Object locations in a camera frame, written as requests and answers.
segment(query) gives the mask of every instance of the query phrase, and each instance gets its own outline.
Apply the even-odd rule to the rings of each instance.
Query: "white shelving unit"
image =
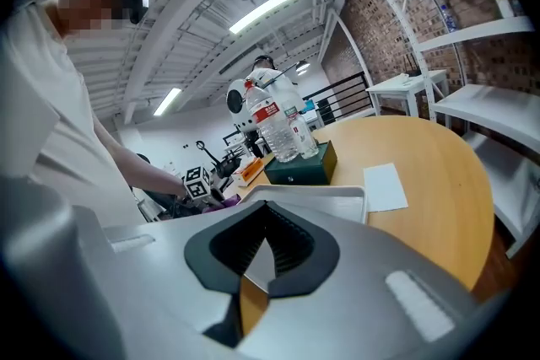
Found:
[[[437,36],[419,44],[420,51],[431,50],[439,46],[447,46],[462,42],[464,40],[475,40],[492,35],[503,35],[507,33],[533,32],[531,20],[528,17],[511,17],[509,19],[496,19],[489,23],[477,24],[465,29],[446,35]]]
[[[402,7],[386,0],[404,33],[422,73],[428,100],[429,118],[435,113],[455,116],[506,135],[540,153],[540,98],[508,89],[466,84],[435,103],[424,51],[494,35],[531,32],[528,17],[498,19],[419,42]],[[540,169],[518,153],[480,134],[468,133],[464,139],[477,151],[489,175],[494,195],[495,214],[508,227],[516,242],[506,252],[512,257],[531,235],[540,220]]]
[[[540,153],[538,96],[467,84],[436,103],[434,110],[493,129]]]
[[[463,139],[488,173],[495,214],[516,239],[506,252],[512,257],[540,220],[540,167],[482,134],[468,132]]]
[[[538,96],[468,84],[434,110],[485,126],[540,153]],[[512,257],[540,221],[540,167],[484,135],[468,132],[463,139],[488,173],[495,214],[516,239],[506,252]]]

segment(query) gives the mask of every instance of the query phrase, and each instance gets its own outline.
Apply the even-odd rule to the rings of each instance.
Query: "round wooden table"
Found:
[[[395,235],[473,289],[491,245],[494,209],[488,176],[459,136],[405,116],[341,121],[313,135],[319,142],[332,140],[336,150],[331,185],[364,185],[363,168],[394,163],[408,208],[371,212],[368,224]],[[233,183],[225,195],[244,196],[268,183],[261,172],[248,187]]]

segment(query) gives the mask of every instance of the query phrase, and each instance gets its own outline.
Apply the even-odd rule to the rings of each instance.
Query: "black headphones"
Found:
[[[138,24],[149,10],[150,0],[130,0],[129,20],[133,24]]]
[[[273,64],[273,59],[270,57],[270,56],[267,56],[266,54],[263,54],[261,56],[258,56],[254,61],[253,61],[253,67],[255,67],[255,65],[257,64],[257,62],[261,61],[261,60],[267,60],[270,62],[270,64],[272,65],[272,69],[275,69],[276,66]]]

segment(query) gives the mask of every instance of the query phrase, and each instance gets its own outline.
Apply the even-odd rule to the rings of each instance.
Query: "dark green box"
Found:
[[[319,153],[309,159],[297,156],[282,164],[275,158],[270,161],[264,172],[273,185],[330,185],[338,156],[332,142],[319,144]]]

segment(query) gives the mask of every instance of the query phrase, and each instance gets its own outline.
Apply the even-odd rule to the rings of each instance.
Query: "paper sheet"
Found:
[[[364,168],[364,185],[368,196],[368,212],[408,207],[396,165],[384,164]]]

